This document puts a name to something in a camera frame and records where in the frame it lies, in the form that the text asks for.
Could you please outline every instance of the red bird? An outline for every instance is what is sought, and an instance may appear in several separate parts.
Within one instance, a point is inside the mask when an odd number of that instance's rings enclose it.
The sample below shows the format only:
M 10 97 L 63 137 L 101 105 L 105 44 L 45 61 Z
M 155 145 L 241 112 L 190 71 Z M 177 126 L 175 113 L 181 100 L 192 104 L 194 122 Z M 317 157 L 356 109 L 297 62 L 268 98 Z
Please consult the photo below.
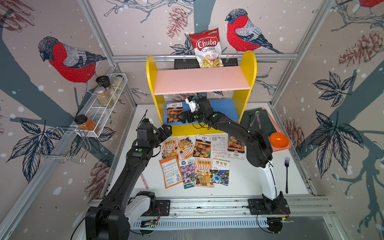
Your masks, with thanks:
M 354 1 L 354 0 L 347 0 L 347 1 L 344 1 L 344 2 L 341 2 L 340 5 L 343 5 L 343 4 L 346 4 L 348 2 L 351 2 L 351 1 Z M 372 11 L 371 11 L 371 8 L 376 6 L 377 4 L 379 3 L 382 3 L 384 0 L 359 0 L 359 7 L 358 9 L 355 11 L 354 14 L 356 14 L 356 12 L 361 8 L 361 7 L 366 7 L 366 8 L 369 8 L 369 12 L 371 14 L 374 14 Z
M 74 48 L 59 42 L 51 36 L 39 43 L 40 57 L 51 65 L 68 81 L 86 83 L 95 74 L 97 65 L 106 57 Z
M 244 9 L 230 11 L 225 20 L 228 21 L 227 40 L 237 51 L 270 49 L 276 53 L 282 53 L 274 49 L 265 39 L 262 31 L 253 25 Z

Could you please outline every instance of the glass jar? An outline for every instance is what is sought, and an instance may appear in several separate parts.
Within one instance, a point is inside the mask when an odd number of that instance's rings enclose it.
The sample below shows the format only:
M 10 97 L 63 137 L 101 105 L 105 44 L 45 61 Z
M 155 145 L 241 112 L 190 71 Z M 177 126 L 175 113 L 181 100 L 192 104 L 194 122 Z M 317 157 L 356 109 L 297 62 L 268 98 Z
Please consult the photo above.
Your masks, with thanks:
M 74 122 L 80 129 L 94 131 L 96 134 L 100 131 L 100 128 L 96 126 L 96 123 L 84 114 L 77 115 L 74 118 Z
M 121 90 L 122 83 L 123 83 L 122 75 L 117 75 L 112 82 L 112 87 L 116 88 L 116 90 Z
M 107 108 L 113 107 L 114 102 L 111 99 L 112 98 L 111 94 L 107 90 L 105 90 L 104 87 L 102 86 L 95 87 L 95 93 L 102 107 L 107 107 Z
M 115 92 L 115 89 L 111 87 L 111 82 L 109 81 L 108 76 L 100 76 L 96 78 L 96 82 L 99 86 L 105 87 L 105 89 L 112 95 L 112 100 L 115 101 L 118 98 L 118 95 Z

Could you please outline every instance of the pink tray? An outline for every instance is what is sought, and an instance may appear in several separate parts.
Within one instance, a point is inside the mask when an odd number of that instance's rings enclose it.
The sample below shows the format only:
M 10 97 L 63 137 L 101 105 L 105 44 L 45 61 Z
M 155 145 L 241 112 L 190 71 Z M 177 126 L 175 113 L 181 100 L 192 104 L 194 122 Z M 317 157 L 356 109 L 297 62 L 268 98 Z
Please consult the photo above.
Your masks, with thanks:
M 275 122 L 275 120 L 273 119 L 273 117 L 271 116 L 271 114 L 269 114 L 268 110 L 263 108 L 263 107 L 260 107 L 260 108 L 266 110 L 266 112 L 268 113 L 269 120 L 271 120 L 271 123 L 275 127 L 276 131 L 279 132 L 279 133 L 284 134 L 283 131 L 279 128 L 279 126 Z M 258 109 L 258 108 L 246 109 L 245 111 L 254 110 L 254 109 Z M 272 143 L 271 143 L 271 146 L 272 146 L 272 150 L 274 152 L 276 152 L 276 151 L 280 151 L 280 150 L 284 150 L 284 149 L 290 149 L 291 148 L 291 143 L 289 143 L 288 146 L 286 146 L 286 147 L 275 147 Z

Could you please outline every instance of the black fork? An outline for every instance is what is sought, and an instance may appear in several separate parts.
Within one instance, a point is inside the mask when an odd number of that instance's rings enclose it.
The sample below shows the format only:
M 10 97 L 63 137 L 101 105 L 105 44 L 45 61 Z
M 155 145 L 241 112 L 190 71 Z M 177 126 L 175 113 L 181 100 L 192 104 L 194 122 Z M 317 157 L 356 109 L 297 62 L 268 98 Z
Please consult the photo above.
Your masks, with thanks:
M 285 185 L 285 193 L 288 193 L 288 167 L 289 167 L 289 157 L 285 157 L 284 165 L 287 168 L 287 179 L 286 179 L 286 185 Z

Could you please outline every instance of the black jar lid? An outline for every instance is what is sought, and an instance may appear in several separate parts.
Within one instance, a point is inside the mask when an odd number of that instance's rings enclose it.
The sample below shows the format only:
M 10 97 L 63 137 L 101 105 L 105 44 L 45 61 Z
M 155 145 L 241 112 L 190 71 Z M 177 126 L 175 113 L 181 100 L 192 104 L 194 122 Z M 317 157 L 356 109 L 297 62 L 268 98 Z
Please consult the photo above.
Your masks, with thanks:
M 88 117 L 84 114 L 80 114 L 80 115 L 77 115 L 75 118 L 74 118 L 74 122 L 76 124 L 83 124 L 85 123 L 86 121 L 88 120 Z
M 111 85 L 111 81 L 108 76 L 100 76 L 96 78 L 96 82 L 99 86 L 103 86 L 105 88 Z

